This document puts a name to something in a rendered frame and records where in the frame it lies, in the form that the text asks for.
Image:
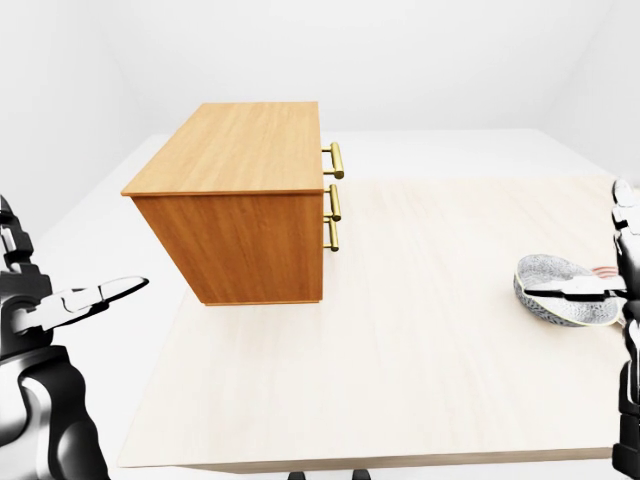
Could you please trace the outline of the wooden cabinet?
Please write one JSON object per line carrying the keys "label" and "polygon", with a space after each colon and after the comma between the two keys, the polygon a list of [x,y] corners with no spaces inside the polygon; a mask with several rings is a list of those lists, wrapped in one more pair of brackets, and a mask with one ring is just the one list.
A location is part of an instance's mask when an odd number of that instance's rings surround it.
{"label": "wooden cabinet", "polygon": [[123,193],[201,303],[321,300],[316,103],[205,103]]}

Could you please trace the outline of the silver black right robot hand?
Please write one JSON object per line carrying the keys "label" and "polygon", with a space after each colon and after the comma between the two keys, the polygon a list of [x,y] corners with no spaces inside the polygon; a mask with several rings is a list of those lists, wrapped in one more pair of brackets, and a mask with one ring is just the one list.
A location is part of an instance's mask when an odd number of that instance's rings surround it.
{"label": "silver black right robot hand", "polygon": [[528,295],[558,297],[571,301],[603,301],[624,298],[625,341],[630,352],[640,355],[640,199],[630,184],[617,179],[612,185],[612,221],[618,275],[602,279],[577,275],[525,288]]}

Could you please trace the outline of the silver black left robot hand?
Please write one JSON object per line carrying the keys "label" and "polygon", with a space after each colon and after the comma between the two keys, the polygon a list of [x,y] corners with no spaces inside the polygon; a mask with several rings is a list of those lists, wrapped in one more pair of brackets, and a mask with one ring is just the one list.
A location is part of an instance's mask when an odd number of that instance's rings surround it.
{"label": "silver black left robot hand", "polygon": [[54,292],[33,253],[29,234],[0,195],[0,360],[49,345],[55,328],[97,315],[149,283],[130,276]]}

